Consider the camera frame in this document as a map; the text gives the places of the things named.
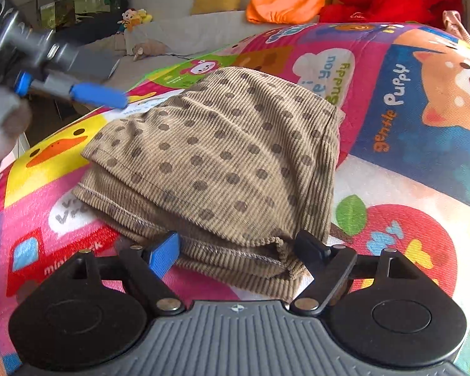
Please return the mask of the person's hand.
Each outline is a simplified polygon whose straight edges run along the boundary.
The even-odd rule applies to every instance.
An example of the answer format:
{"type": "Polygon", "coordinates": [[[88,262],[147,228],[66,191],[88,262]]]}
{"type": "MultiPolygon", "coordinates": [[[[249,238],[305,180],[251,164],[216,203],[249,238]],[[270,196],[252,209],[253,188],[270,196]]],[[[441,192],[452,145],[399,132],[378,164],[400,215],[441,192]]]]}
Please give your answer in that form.
{"type": "Polygon", "coordinates": [[[0,86],[0,167],[30,124],[29,102],[0,86]]]}

